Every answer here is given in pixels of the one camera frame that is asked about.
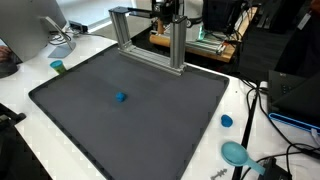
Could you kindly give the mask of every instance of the desk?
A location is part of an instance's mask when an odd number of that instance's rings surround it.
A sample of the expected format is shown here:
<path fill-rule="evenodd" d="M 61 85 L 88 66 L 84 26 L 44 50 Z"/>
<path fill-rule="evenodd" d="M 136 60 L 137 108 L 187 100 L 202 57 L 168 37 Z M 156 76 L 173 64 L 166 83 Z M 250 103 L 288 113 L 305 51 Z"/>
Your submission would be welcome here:
<path fill-rule="evenodd" d="M 267 83 L 263 82 L 261 87 L 267 87 Z M 262 95 L 261 102 L 263 108 L 266 110 L 267 97 L 265 95 Z M 258 160 L 266 156 L 285 153 L 289 144 L 272 127 L 267 117 L 262 113 L 259 102 L 257 102 L 256 108 L 247 148 L 249 155 L 253 160 Z M 310 133 L 277 121 L 273 122 L 291 142 L 318 147 Z M 276 159 L 277 165 L 287 171 L 285 156 L 277 157 Z M 290 155 L 289 161 L 293 179 L 319 179 L 320 161 L 303 154 Z M 257 177 L 257 173 L 250 171 L 246 179 L 256 180 Z"/>
<path fill-rule="evenodd" d="M 63 60 L 67 69 L 116 43 L 95 36 L 82 36 L 75 41 L 76 49 Z M 35 58 L 21 64 L 16 74 L 1 79 L 0 102 L 15 112 L 27 115 L 16 128 L 53 179 L 105 179 L 28 96 L 29 91 L 56 76 L 49 66 L 54 59 L 47 58 L 52 50 L 53 47 L 49 45 Z M 209 179 L 224 168 L 228 170 L 224 179 L 232 177 L 234 167 L 221 158 L 220 147 L 225 141 L 233 140 L 240 143 L 242 140 L 248 118 L 245 95 L 249 88 L 239 79 L 229 78 L 229 87 L 184 173 L 183 180 Z M 221 126 L 220 117 L 223 114 L 233 118 L 234 124 L 230 128 Z"/>

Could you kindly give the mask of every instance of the computer monitor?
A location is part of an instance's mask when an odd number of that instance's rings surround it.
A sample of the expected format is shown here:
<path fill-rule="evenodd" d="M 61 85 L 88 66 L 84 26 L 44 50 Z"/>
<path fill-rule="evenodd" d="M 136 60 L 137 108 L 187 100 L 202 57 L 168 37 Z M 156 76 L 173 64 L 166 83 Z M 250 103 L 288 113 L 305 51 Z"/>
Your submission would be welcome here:
<path fill-rule="evenodd" d="M 60 27 L 66 25 L 56 0 L 1 0 L 0 39 L 25 62 L 38 54 L 51 40 L 43 17 L 50 17 Z"/>
<path fill-rule="evenodd" d="M 320 72 L 309 79 L 269 71 L 268 111 L 273 120 L 320 133 Z"/>

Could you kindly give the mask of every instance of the black rubber mat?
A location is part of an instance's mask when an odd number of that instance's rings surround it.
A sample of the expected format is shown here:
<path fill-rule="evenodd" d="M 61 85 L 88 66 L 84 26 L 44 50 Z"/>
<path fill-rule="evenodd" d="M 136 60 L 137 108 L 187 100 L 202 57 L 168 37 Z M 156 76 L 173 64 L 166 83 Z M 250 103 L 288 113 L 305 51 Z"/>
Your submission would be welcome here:
<path fill-rule="evenodd" d="M 174 180 L 228 82 L 191 67 L 171 75 L 121 56 L 115 45 L 29 95 L 108 179 Z"/>

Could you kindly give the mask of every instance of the blue lid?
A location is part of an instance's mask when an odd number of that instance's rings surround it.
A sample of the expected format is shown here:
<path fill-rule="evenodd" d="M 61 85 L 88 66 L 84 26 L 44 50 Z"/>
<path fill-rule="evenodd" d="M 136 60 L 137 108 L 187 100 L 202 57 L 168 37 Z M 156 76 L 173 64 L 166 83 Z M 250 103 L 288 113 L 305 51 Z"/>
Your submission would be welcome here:
<path fill-rule="evenodd" d="M 221 124 L 223 127 L 230 127 L 233 124 L 233 120 L 228 115 L 223 115 L 221 117 Z"/>
<path fill-rule="evenodd" d="M 62 61 L 61 61 L 61 60 L 53 61 L 53 62 L 50 64 L 50 66 L 51 66 L 52 68 L 59 67 L 59 66 L 61 66 L 61 65 L 62 65 Z"/>

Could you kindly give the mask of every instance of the white object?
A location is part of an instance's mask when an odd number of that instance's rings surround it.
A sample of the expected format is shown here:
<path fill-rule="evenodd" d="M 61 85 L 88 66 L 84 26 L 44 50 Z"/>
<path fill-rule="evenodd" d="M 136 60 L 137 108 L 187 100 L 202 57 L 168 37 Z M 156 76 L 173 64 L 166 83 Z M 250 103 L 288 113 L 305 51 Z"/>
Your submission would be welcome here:
<path fill-rule="evenodd" d="M 318 144 L 318 146 L 320 146 L 320 137 L 316 129 L 311 129 L 311 136 L 313 137 L 314 141 Z"/>
<path fill-rule="evenodd" d="M 188 19 L 196 19 L 202 17 L 203 0 L 185 0 L 184 15 Z"/>
<path fill-rule="evenodd" d="M 300 23 L 298 25 L 298 29 L 302 30 L 304 28 L 304 26 L 308 23 L 310 18 L 311 18 L 311 15 L 309 13 L 304 15 L 304 17 L 302 18 L 302 20 L 300 21 Z"/>

